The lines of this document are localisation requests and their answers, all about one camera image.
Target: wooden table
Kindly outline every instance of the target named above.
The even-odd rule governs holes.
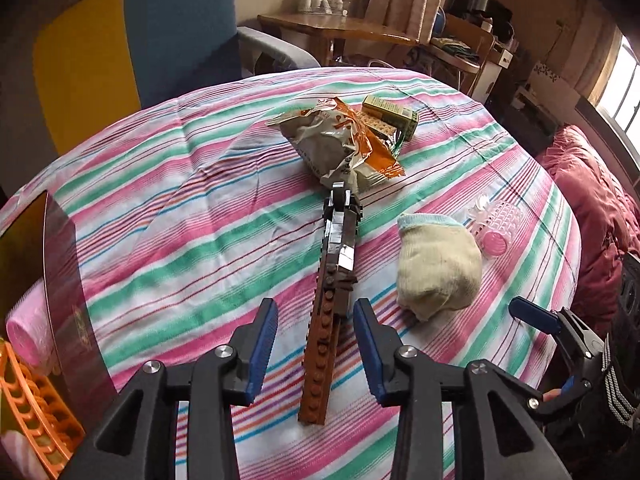
[[[262,14],[258,21],[266,33],[277,38],[281,37],[283,28],[310,36],[310,52],[321,66],[330,66],[335,58],[342,55],[345,40],[383,41],[407,46],[418,44],[417,39],[404,32],[359,18],[331,14]]]

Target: glass pane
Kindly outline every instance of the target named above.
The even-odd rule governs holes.
[[[631,141],[636,151],[640,153],[640,112],[626,131],[626,136]]]
[[[621,48],[607,87],[600,100],[600,106],[603,107],[611,117],[616,113],[618,105],[625,95],[626,87],[629,85],[629,81],[631,81],[635,67],[636,61],[634,58],[624,48]]]
[[[626,130],[626,127],[629,126],[629,121],[636,110],[636,106],[638,106],[638,102],[640,102],[640,66],[636,66],[636,70],[634,72],[634,78],[631,82],[631,86],[629,88],[629,93],[626,95],[625,101],[622,103],[622,108],[618,112],[617,116],[614,117],[616,122],[619,124],[620,128]]]

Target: red quilt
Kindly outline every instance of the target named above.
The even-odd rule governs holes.
[[[582,258],[572,310],[601,338],[616,312],[622,256],[640,255],[640,210],[577,126],[537,157],[580,226]]]

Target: beige sock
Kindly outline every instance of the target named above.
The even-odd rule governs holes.
[[[468,307],[482,280],[482,256],[472,234],[444,215],[398,218],[402,246],[398,304],[425,321],[440,310]]]

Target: window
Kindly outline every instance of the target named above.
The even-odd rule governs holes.
[[[612,124],[623,141],[640,152],[640,63],[629,42],[622,39],[611,77],[598,104],[598,111]]]

